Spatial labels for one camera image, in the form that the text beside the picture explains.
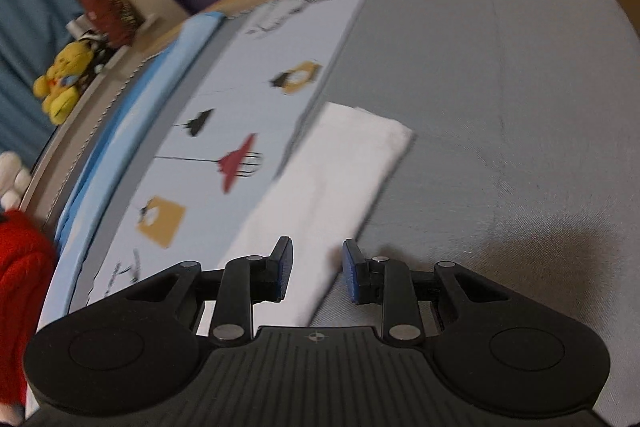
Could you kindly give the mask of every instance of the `yellow plush toy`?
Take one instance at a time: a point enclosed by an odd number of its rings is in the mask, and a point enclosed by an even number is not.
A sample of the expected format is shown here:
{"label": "yellow plush toy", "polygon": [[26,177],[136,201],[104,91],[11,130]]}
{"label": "yellow plush toy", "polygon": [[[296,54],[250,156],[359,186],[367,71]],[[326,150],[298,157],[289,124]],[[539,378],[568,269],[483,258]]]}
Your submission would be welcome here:
{"label": "yellow plush toy", "polygon": [[88,42],[72,42],[58,54],[47,73],[33,84],[33,94],[44,98],[42,110],[53,124],[62,124],[76,107],[80,92],[74,84],[93,58],[94,52]]}

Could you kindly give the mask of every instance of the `red lamp print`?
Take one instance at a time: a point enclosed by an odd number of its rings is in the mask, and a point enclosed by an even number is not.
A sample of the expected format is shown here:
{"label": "red lamp print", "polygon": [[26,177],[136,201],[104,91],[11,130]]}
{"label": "red lamp print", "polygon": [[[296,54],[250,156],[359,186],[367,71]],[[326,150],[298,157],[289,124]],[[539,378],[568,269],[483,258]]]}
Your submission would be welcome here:
{"label": "red lamp print", "polygon": [[248,178],[253,176],[262,166],[262,154],[252,152],[256,134],[252,133],[246,137],[240,149],[230,152],[217,161],[218,171],[222,173],[222,191],[228,194],[236,183],[237,178]]}

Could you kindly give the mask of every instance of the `red plush toy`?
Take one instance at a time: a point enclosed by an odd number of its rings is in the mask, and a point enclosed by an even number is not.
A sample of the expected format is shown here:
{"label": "red plush toy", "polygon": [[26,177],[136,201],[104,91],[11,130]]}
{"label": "red plush toy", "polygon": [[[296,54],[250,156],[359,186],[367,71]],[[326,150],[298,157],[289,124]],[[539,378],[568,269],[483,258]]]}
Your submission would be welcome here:
{"label": "red plush toy", "polygon": [[38,325],[55,249],[18,210],[0,214],[0,404],[23,404],[22,356]]}

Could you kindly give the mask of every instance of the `lamp print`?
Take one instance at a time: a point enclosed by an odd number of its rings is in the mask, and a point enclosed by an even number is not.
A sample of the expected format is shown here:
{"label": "lamp print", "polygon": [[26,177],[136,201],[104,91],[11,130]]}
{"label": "lamp print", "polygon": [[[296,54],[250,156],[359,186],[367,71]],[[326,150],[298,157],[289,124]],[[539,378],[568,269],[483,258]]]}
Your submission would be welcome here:
{"label": "lamp print", "polygon": [[271,81],[271,86],[279,87],[284,94],[294,94],[306,84],[311,84],[316,79],[320,64],[305,60],[295,68],[280,73]]}
{"label": "lamp print", "polygon": [[169,248],[186,212],[181,204],[154,196],[140,209],[136,228],[162,248]]}
{"label": "lamp print", "polygon": [[313,4],[328,0],[273,0],[267,4],[263,16],[245,34],[262,38],[281,28],[289,19]]}
{"label": "lamp print", "polygon": [[195,138],[198,134],[200,134],[200,131],[203,129],[203,127],[207,123],[207,120],[209,120],[209,117],[211,116],[213,111],[214,111],[213,109],[207,109],[206,111],[201,111],[197,115],[197,117],[194,118],[193,120],[190,120],[187,123],[174,124],[173,127],[183,127],[187,130],[187,133],[189,134],[189,136]]}
{"label": "lamp print", "polygon": [[125,269],[122,269],[122,261],[118,261],[116,263],[116,266],[113,269],[113,273],[111,274],[111,278],[109,279],[107,290],[104,292],[105,298],[110,295],[111,290],[113,289],[113,285],[115,284],[118,276],[124,275],[126,273],[129,274],[130,284],[135,284],[140,280],[140,252],[138,252],[137,248],[133,249],[133,264],[130,264]]}
{"label": "lamp print", "polygon": [[240,146],[217,161],[218,171],[222,173],[222,191],[228,194],[237,178],[253,176],[262,166],[262,154],[252,152],[256,134],[250,134]]}

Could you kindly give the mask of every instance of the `yellow lamp print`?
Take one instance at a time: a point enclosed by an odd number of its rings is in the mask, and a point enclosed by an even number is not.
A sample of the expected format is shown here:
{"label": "yellow lamp print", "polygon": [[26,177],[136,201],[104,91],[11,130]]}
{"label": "yellow lamp print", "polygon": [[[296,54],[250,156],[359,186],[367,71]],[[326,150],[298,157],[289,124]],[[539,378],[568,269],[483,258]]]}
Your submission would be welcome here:
{"label": "yellow lamp print", "polygon": [[169,248],[186,212],[181,204],[154,196],[140,210],[138,231],[162,248]]}
{"label": "yellow lamp print", "polygon": [[300,89],[311,84],[316,79],[320,64],[305,60],[295,68],[280,73],[271,81],[271,86],[279,87],[284,94],[294,94]]}

